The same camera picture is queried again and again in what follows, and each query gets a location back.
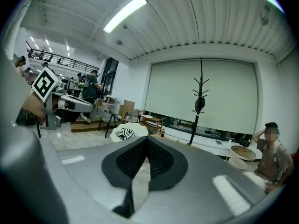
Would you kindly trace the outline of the black tripod stand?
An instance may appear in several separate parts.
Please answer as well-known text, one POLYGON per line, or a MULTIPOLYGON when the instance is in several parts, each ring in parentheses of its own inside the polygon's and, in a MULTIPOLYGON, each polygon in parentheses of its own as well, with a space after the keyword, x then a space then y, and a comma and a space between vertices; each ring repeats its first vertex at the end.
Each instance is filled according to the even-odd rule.
POLYGON ((206 81, 203 81, 203 64, 202 64, 202 58, 200 58, 200 71, 201 71, 200 80, 198 81, 196 78, 194 78, 194 80, 199 85, 199 90, 198 91, 193 90, 195 92, 194 95, 197 97, 197 100, 195 101, 195 104, 194 104, 195 110, 193 110, 193 112, 196 113, 196 116, 195 116, 195 122, 192 125, 192 134, 191 134, 191 138, 190 138, 190 141, 189 141, 189 145, 191 145, 192 142, 193 142, 193 138, 194 138, 196 130, 197 130, 197 124, 198 124, 198 121, 199 121, 199 115, 201 113, 204 113, 204 112, 201 111, 204 108, 204 106, 205 106, 204 105, 205 102, 203 102, 202 99, 204 97, 206 97, 206 95, 203 96, 203 93, 208 92, 208 90, 203 91, 203 84, 206 83, 207 81, 209 81, 209 79, 206 80, 206 81))

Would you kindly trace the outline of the white roller blind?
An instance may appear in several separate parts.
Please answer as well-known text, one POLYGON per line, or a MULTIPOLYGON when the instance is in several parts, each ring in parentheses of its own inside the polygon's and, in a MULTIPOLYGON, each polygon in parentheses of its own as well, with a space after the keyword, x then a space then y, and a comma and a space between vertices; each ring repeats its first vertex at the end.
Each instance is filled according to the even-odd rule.
POLYGON ((195 93, 203 80, 205 106, 198 125, 252 134, 258 94, 254 66, 222 60, 182 61, 153 65, 145 109, 195 121, 195 93))

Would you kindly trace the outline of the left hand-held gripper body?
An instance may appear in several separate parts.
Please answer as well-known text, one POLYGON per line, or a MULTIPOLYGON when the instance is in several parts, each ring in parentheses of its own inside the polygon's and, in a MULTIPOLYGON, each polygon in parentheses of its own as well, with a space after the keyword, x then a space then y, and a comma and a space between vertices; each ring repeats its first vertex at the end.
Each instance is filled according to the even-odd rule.
POLYGON ((66 84, 63 83, 57 76, 47 67, 44 67, 32 85, 32 91, 41 99, 44 109, 45 123, 41 126, 42 129, 56 130, 61 126, 62 120, 57 116, 56 109, 65 108, 65 105, 57 108, 53 105, 53 96, 59 100, 67 97, 66 84))

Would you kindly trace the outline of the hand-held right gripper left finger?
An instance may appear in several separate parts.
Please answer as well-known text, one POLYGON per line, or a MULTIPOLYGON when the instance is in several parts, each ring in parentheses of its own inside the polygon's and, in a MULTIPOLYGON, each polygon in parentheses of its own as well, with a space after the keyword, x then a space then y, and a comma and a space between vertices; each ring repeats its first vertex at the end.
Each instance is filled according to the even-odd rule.
POLYGON ((91 198, 124 218, 135 218, 148 194, 148 182, 135 184, 146 160, 147 139, 58 151, 68 174, 91 198))

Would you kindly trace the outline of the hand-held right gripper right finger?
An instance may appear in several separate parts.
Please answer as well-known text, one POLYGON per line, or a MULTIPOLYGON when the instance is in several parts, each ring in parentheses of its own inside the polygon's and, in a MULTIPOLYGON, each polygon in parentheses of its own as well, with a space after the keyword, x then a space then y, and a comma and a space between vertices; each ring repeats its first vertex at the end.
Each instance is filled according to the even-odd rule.
POLYGON ((142 224, 254 224, 266 212, 265 193, 248 177, 207 151, 149 138, 178 151, 188 163, 172 188, 149 191, 137 211, 142 224))

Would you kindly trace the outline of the person's light grey shirt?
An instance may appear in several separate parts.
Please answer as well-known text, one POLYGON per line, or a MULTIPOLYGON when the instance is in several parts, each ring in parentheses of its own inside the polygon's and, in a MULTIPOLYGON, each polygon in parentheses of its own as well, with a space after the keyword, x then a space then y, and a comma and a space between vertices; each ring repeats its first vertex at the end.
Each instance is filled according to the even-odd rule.
POLYGON ((0 125, 11 125, 30 94, 30 86, 0 49, 0 125))

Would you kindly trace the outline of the black white striped cloth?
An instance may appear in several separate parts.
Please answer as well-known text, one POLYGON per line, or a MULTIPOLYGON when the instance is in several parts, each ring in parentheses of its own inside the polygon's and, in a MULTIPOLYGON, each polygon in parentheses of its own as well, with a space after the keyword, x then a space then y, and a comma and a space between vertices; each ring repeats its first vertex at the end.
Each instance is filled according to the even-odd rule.
POLYGON ((130 128, 122 128, 120 131, 118 131, 117 137, 120 138, 121 140, 128 140, 136 137, 136 134, 130 128))

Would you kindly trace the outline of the white bean bag chair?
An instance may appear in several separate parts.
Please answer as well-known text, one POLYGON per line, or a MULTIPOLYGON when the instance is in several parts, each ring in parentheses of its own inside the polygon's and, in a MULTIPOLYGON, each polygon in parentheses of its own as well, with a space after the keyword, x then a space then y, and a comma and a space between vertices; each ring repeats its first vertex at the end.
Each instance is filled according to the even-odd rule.
POLYGON ((116 128, 114 128, 110 134, 110 139, 112 142, 122 141, 120 138, 117 137, 118 131, 120 131, 122 128, 132 129, 135 132, 136 137, 143 137, 149 135, 148 129, 145 126, 140 125, 139 123, 120 124, 116 128))

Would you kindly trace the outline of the wooden shelf rack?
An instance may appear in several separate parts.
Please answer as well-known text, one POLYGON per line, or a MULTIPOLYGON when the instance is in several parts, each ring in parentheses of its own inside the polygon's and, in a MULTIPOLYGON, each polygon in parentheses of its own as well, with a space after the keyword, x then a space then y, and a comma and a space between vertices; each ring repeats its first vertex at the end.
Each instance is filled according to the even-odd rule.
POLYGON ((163 119, 160 118, 149 118, 145 115, 139 116, 138 123, 142 126, 145 126, 147 129, 154 131, 154 134, 161 134, 163 119))

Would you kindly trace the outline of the wooden step platform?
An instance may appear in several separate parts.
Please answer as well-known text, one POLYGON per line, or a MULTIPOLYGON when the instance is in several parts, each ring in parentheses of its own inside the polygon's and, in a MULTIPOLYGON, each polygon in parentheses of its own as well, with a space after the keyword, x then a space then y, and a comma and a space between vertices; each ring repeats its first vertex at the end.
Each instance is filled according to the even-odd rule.
POLYGON ((91 119, 91 124, 86 123, 82 118, 77 119, 71 123, 72 133, 91 132, 99 130, 106 130, 107 123, 100 121, 100 118, 91 119))

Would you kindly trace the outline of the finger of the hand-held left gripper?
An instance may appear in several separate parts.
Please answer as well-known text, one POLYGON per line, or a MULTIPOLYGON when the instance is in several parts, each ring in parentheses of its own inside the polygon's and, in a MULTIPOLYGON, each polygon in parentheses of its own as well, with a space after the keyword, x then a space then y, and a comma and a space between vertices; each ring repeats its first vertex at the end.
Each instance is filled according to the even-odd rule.
POLYGON ((75 122, 81 113, 93 111, 93 104, 71 95, 62 95, 58 99, 57 116, 63 123, 75 122))

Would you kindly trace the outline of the person's left forearm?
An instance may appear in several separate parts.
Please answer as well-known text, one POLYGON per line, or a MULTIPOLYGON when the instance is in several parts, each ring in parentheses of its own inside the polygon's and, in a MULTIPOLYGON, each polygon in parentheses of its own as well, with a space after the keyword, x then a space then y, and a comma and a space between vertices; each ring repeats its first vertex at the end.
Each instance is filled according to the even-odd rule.
POLYGON ((34 115, 44 118, 45 111, 42 100, 34 93, 31 93, 25 100, 23 109, 33 113, 34 115))

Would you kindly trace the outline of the cardboard box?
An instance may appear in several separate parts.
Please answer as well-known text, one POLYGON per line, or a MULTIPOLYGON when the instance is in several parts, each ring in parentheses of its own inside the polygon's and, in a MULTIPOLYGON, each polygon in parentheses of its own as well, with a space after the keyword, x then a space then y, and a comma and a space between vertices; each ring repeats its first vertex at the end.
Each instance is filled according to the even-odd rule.
POLYGON ((121 121, 125 119, 127 112, 132 112, 134 110, 135 103, 133 101, 125 100, 124 104, 120 106, 121 111, 121 121))

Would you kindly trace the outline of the black balcony railing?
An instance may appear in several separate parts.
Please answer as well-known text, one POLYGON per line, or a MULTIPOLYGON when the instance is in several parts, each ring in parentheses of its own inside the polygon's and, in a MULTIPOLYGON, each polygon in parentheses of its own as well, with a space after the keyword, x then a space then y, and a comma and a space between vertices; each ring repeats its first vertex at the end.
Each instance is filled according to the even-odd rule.
POLYGON ((92 70, 96 70, 96 71, 99 70, 98 67, 71 59, 69 57, 60 56, 57 54, 46 52, 44 50, 28 49, 27 52, 28 52, 29 58, 32 58, 34 60, 39 60, 43 63, 44 62, 52 63, 52 64, 56 64, 58 66, 68 67, 71 69, 76 69, 76 70, 84 71, 84 72, 91 72, 92 70))

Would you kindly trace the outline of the grey chair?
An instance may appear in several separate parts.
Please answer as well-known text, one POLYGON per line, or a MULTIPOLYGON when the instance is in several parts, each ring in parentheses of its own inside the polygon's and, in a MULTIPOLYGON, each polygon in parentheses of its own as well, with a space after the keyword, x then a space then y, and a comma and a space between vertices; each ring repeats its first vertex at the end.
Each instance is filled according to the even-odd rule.
POLYGON ((106 124, 105 138, 107 138, 107 133, 108 133, 108 130, 110 129, 110 126, 112 125, 112 127, 116 128, 118 125, 116 115, 114 113, 112 113, 112 114, 106 113, 103 110, 103 108, 100 106, 98 106, 98 115, 100 117, 98 132, 101 129, 101 124, 105 123, 106 124))
POLYGON ((137 123, 139 120, 139 111, 138 109, 133 110, 132 112, 126 112, 123 124, 125 123, 137 123))

